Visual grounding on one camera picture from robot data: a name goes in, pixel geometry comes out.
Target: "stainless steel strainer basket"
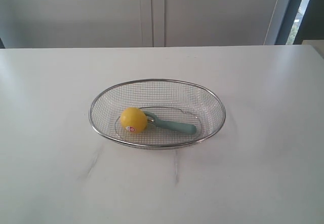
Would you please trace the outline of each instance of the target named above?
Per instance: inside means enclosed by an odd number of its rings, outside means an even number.
[[[119,123],[121,113],[137,107],[161,120],[194,124],[197,131],[186,135],[148,124],[140,134],[132,134]],[[101,92],[92,102],[89,120],[96,132],[120,144],[154,150],[179,148],[203,141],[224,125],[225,107],[205,87],[176,80],[130,81]]]

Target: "tabletop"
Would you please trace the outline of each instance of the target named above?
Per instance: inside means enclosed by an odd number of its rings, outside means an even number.
[[[104,89],[215,92],[222,130],[178,150],[90,126]],[[324,60],[311,46],[0,50],[1,223],[323,223]]]

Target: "yellow ball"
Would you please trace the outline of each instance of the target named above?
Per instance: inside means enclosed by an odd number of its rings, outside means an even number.
[[[125,109],[120,116],[120,124],[131,133],[141,133],[147,126],[147,117],[135,107]]]

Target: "white cabinet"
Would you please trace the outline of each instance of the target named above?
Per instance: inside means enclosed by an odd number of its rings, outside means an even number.
[[[0,0],[8,48],[274,44],[289,0]]]

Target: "metal basket rim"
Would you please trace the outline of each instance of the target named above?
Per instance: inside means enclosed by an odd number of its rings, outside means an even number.
[[[191,140],[191,141],[188,141],[188,142],[184,142],[184,143],[181,143],[181,144],[165,144],[165,145],[145,145],[145,144],[136,144],[136,143],[132,143],[132,142],[129,142],[129,141],[124,141],[124,140],[119,140],[119,139],[116,139],[116,138],[113,138],[111,136],[108,136],[106,134],[104,134],[103,132],[101,132],[93,123],[93,120],[92,120],[92,109],[96,103],[96,101],[103,95],[105,94],[107,91],[110,91],[114,88],[117,88],[117,87],[120,87],[120,86],[124,86],[124,85],[129,85],[129,84],[135,84],[135,83],[142,83],[142,82],[173,82],[173,83],[179,83],[179,84],[186,84],[186,85],[191,85],[191,86],[195,86],[195,87],[198,87],[198,88],[201,88],[203,90],[206,90],[207,92],[209,92],[212,96],[214,96],[216,98],[216,100],[220,103],[221,107],[222,107],[222,110],[224,112],[224,118],[223,118],[223,122],[222,124],[220,125],[220,127],[218,129],[216,129],[214,132],[212,132],[211,134],[203,137],[203,138],[199,138],[199,139],[195,139],[195,140]],[[174,149],[174,148],[181,148],[181,147],[185,147],[185,146],[189,146],[189,145],[193,145],[193,144],[196,144],[196,143],[199,143],[199,142],[202,142],[203,140],[206,140],[210,137],[212,137],[213,135],[217,134],[224,126],[225,124],[225,120],[226,120],[226,109],[225,109],[225,106],[224,104],[222,103],[221,99],[219,99],[219,97],[214,93],[212,92],[211,90],[209,90],[208,88],[204,87],[204,86],[201,86],[201,85],[198,85],[198,84],[194,84],[194,83],[191,83],[191,82],[186,82],[186,81],[180,81],[180,80],[173,80],[173,79],[142,79],[142,80],[133,80],[133,81],[128,81],[128,82],[123,82],[123,83],[119,83],[119,84],[116,84],[114,86],[111,86],[109,88],[107,88],[106,90],[102,91],[98,96],[96,96],[96,98],[93,100],[93,102],[91,103],[91,107],[89,109],[89,113],[88,113],[88,117],[89,117],[89,122],[92,126],[92,128],[98,133],[100,134],[101,136],[107,138],[107,139],[110,139],[110,140],[113,140],[119,144],[122,144],[122,145],[126,145],[126,146],[130,146],[130,147],[135,147],[135,148],[143,148],[143,149],[148,149],[148,150],[169,150],[169,149]]]

